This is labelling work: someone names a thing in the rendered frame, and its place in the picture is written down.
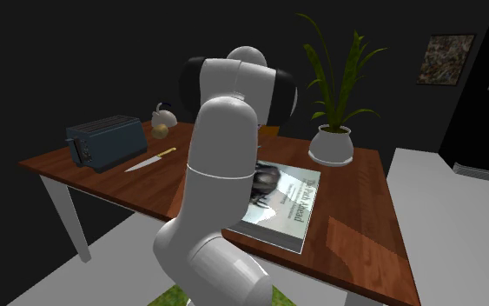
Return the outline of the green patterned robot stand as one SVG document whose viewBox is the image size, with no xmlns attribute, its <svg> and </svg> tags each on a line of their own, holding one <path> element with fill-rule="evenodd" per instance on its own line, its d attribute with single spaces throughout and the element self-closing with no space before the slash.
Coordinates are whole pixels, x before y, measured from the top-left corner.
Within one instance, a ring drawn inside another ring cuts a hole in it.
<svg viewBox="0 0 489 306">
<path fill-rule="evenodd" d="M 173 285 L 147 306 L 194 306 L 184 291 Z M 272 306 L 297 306 L 276 287 L 273 287 Z"/>
</svg>

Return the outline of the wooden table with white legs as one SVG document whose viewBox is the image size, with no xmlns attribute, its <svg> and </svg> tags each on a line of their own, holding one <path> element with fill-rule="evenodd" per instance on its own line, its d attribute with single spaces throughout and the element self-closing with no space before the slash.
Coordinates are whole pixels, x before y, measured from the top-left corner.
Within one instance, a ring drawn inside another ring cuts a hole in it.
<svg viewBox="0 0 489 306">
<path fill-rule="evenodd" d="M 74 188 L 167 222 L 180 209 L 192 131 L 192 124 L 178 123 L 162 140 L 149 136 L 147 153 L 102 174 L 77 167 L 67 148 L 19 164 L 64 190 Z M 305 140 L 262 135 L 259 142 L 261 160 L 320 172 L 302 252 L 229 230 L 223 236 L 255 256 L 379 303 L 421 306 L 379 153 L 357 148 L 349 165 L 330 168 L 310 159 Z M 173 147 L 177 150 L 156 163 L 124 172 Z"/>
</svg>

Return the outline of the yellow-handled kitchen knife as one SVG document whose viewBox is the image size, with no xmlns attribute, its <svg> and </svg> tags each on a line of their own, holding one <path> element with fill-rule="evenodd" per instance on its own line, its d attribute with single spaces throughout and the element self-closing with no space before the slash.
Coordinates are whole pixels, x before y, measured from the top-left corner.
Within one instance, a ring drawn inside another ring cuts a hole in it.
<svg viewBox="0 0 489 306">
<path fill-rule="evenodd" d="M 132 167 L 130 167 L 128 169 L 126 169 L 124 172 L 131 172 L 131 171 L 139 170 L 139 169 L 141 169 L 143 167 L 146 167 L 146 166 L 148 166 L 148 165 L 150 165 L 152 163 L 156 163 L 157 161 L 161 160 L 167 154 L 169 154 L 169 153 L 171 153 L 173 151 L 176 151 L 176 150 L 177 150 L 176 147 L 173 147 L 173 148 L 170 148 L 168 150 L 165 150 L 165 151 L 163 151 L 163 152 L 161 152 L 161 153 L 159 153 L 159 154 L 157 154 L 155 156 L 152 156 L 152 157 L 150 157 L 150 158 L 148 158 L 148 159 L 146 159 L 146 160 L 144 160 L 144 161 L 142 161 L 142 162 L 140 162 L 140 163 L 138 163 L 138 164 L 136 164 L 136 165 L 134 165 L 134 166 L 132 166 Z"/>
</svg>

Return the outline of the grey hardcover book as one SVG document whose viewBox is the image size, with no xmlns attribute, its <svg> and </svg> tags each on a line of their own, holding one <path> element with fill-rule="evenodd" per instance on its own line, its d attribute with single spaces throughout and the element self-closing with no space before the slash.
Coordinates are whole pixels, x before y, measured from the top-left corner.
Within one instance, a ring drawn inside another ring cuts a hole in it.
<svg viewBox="0 0 489 306">
<path fill-rule="evenodd" d="M 258 161 L 247 213 L 229 229 L 300 254 L 319 183 L 319 171 Z"/>
</svg>

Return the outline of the dark blue toaster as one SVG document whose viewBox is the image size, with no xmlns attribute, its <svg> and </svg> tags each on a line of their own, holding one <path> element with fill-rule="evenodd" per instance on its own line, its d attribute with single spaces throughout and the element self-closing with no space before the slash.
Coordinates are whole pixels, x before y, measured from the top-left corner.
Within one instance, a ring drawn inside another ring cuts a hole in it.
<svg viewBox="0 0 489 306">
<path fill-rule="evenodd" d="M 147 152 L 148 143 L 139 118 L 111 116 L 66 129 L 72 161 L 103 173 Z"/>
</svg>

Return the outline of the dark framed wall picture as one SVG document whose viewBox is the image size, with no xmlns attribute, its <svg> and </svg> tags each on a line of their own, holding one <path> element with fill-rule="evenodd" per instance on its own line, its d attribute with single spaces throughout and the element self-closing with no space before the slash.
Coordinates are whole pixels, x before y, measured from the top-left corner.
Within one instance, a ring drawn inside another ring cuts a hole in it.
<svg viewBox="0 0 489 306">
<path fill-rule="evenodd" d="M 476 34 L 432 34 L 427 43 L 416 83 L 456 86 Z"/>
</svg>

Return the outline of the green plant in white pot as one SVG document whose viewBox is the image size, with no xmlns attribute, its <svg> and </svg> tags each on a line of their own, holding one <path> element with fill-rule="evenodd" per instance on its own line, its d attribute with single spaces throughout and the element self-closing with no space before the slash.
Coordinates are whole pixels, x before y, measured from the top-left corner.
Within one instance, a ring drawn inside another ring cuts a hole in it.
<svg viewBox="0 0 489 306">
<path fill-rule="evenodd" d="M 323 116 L 327 120 L 325 124 L 318 127 L 309 145 L 308 155 L 314 162 L 327 167 L 347 166 L 354 159 L 354 145 L 351 139 L 351 129 L 345 125 L 346 121 L 360 113 L 376 113 L 374 110 L 363 108 L 346 113 L 347 102 L 354 85 L 364 77 L 360 73 L 361 69 L 380 50 L 373 50 L 364 55 L 363 52 L 367 45 L 362 42 L 363 36 L 354 32 L 340 87 L 336 89 L 332 61 L 319 26 L 306 14 L 298 12 L 296 15 L 306 19 L 314 27 L 327 60 L 323 63 L 311 44 L 303 45 L 307 59 L 314 70 L 314 79 L 307 86 L 312 87 L 315 84 L 319 86 L 321 100 L 317 103 L 324 107 L 324 110 L 313 113 L 312 118 Z"/>
</svg>

